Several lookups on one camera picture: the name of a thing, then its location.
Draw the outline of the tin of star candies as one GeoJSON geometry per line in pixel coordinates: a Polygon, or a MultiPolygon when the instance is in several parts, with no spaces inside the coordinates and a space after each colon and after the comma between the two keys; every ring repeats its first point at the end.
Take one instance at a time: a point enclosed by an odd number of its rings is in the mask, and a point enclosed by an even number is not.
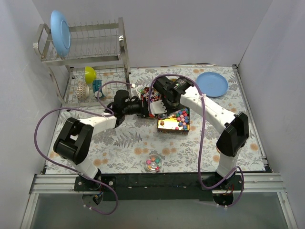
{"type": "Polygon", "coordinates": [[[185,107],[166,116],[158,116],[157,131],[170,134],[187,135],[190,131],[190,109],[185,107]]]}

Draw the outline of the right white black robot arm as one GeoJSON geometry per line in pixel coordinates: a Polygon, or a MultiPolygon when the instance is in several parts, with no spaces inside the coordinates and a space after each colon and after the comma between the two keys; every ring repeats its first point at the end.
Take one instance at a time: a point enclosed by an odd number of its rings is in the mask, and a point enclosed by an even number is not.
{"type": "Polygon", "coordinates": [[[185,107],[190,108],[203,118],[202,131],[209,122],[220,134],[216,148],[220,160],[216,170],[216,183],[212,188],[228,189],[233,184],[232,176],[236,172],[237,159],[249,137],[249,120],[245,113],[235,114],[201,92],[196,82],[186,76],[177,75],[176,80],[169,79],[170,74],[157,76],[150,85],[161,96],[157,102],[148,102],[150,114],[163,114],[166,117],[185,107]]]}

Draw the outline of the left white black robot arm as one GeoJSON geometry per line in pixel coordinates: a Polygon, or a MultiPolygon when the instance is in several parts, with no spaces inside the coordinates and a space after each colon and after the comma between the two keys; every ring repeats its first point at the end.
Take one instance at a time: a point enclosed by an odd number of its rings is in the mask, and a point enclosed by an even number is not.
{"type": "Polygon", "coordinates": [[[125,120],[126,115],[148,114],[145,99],[130,97],[126,90],[118,90],[114,101],[106,106],[103,113],[87,119],[68,118],[54,145],[53,151],[66,159],[76,172],[86,177],[85,185],[96,191],[101,187],[101,171],[87,157],[92,137],[108,129],[115,129],[125,120]]]}

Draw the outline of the floral table mat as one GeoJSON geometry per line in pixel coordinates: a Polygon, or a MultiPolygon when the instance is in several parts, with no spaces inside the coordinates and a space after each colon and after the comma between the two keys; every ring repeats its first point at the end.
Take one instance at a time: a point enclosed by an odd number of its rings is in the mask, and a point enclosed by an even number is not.
{"type": "MultiPolygon", "coordinates": [[[[174,73],[185,75],[196,81],[206,72],[222,75],[228,82],[225,95],[212,98],[213,101],[236,114],[247,113],[247,108],[232,67],[178,66],[171,68],[133,68],[130,82],[149,86],[153,78],[160,74],[174,73]]],[[[56,131],[51,144],[49,158],[71,166],[53,151],[56,140],[64,122],[69,117],[83,119],[89,114],[78,111],[61,111],[56,131]]],[[[104,131],[92,137],[88,158],[103,173],[141,173],[145,172],[145,160],[148,155],[158,155],[163,161],[162,172],[197,172],[198,152],[200,146],[202,118],[190,111],[190,131],[187,135],[170,134],[157,131],[157,120],[144,119],[137,115],[128,115],[117,128],[104,131]]],[[[217,169],[220,154],[216,142],[220,134],[206,122],[201,171],[217,169]]],[[[250,121],[249,138],[238,157],[237,164],[245,171],[265,171],[262,150],[255,130],[250,121]]]]}

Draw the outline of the teal white cup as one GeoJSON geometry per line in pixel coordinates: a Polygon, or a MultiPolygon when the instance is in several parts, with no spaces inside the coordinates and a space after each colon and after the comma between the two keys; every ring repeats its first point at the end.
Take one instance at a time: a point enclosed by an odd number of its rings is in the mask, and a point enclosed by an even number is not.
{"type": "Polygon", "coordinates": [[[95,98],[104,98],[108,94],[108,86],[103,86],[103,82],[100,79],[94,80],[92,82],[92,89],[95,98]]]}

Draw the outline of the blue plate on table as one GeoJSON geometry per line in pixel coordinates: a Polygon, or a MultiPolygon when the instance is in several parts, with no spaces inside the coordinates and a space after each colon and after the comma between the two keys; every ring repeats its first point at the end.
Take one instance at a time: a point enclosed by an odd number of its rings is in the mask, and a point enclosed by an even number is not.
{"type": "Polygon", "coordinates": [[[211,98],[221,97],[228,90],[227,80],[222,75],[214,72],[200,74],[196,79],[196,83],[201,92],[211,98]]]}

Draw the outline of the steel dish rack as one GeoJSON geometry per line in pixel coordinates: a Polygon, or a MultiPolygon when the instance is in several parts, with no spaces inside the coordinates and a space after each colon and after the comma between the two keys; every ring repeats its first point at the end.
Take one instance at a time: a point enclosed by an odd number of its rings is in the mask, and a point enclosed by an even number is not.
{"type": "Polygon", "coordinates": [[[48,69],[62,106],[99,105],[89,85],[87,98],[78,100],[77,86],[85,81],[85,67],[92,67],[107,85],[103,102],[113,100],[117,90],[131,90],[122,82],[130,81],[130,62],[127,48],[124,20],[72,25],[70,29],[71,48],[66,57],[60,57],[55,49],[50,27],[40,24],[34,37],[33,48],[39,60],[48,69]]]}

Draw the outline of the yellow green bowl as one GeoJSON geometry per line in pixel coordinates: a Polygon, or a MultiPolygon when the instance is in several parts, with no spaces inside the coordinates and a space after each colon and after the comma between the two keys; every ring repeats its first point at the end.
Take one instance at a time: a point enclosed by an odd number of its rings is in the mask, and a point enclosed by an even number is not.
{"type": "Polygon", "coordinates": [[[96,80],[96,77],[97,77],[96,71],[90,66],[85,66],[84,78],[85,78],[86,84],[92,84],[93,81],[96,80]]]}

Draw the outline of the patterned beige cup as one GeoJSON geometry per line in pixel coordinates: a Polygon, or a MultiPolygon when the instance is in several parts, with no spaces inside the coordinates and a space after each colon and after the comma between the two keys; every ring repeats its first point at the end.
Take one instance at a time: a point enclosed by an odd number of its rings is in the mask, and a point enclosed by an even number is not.
{"type": "Polygon", "coordinates": [[[91,90],[92,90],[92,87],[90,85],[86,84],[86,82],[78,81],[77,91],[76,91],[78,101],[82,102],[82,101],[87,100],[91,95],[91,90]]]}

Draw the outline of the clear round plastic container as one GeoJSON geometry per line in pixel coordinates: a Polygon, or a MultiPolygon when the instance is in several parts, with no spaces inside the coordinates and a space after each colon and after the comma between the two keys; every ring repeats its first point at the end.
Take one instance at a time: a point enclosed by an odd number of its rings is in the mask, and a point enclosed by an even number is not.
{"type": "Polygon", "coordinates": [[[163,161],[158,155],[148,155],[145,160],[145,169],[150,173],[158,173],[161,171],[163,161]]]}

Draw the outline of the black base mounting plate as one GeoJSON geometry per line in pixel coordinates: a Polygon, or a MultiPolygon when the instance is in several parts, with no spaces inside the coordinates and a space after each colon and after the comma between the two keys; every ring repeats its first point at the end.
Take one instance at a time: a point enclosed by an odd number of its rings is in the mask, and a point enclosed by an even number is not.
{"type": "Polygon", "coordinates": [[[185,200],[212,201],[213,192],[203,188],[198,174],[191,173],[134,173],[102,174],[99,186],[81,176],[74,182],[74,191],[103,194],[104,201],[119,200],[185,200]]]}

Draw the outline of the blue plate in rack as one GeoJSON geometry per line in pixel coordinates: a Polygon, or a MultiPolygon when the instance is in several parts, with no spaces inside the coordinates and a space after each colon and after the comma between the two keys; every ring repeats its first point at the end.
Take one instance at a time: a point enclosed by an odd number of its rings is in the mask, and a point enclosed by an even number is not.
{"type": "Polygon", "coordinates": [[[58,10],[51,13],[51,35],[57,54],[64,58],[69,54],[71,35],[65,16],[58,10]]]}

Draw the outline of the aluminium frame rail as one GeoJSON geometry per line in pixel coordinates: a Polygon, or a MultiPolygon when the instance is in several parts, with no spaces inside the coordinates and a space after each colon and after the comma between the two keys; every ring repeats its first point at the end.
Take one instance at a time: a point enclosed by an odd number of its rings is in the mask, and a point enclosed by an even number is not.
{"type": "MultiPolygon", "coordinates": [[[[73,174],[35,175],[30,193],[72,193],[77,177],[73,174]]],[[[286,187],[279,173],[246,173],[244,174],[244,192],[286,192],[286,187]]]]}

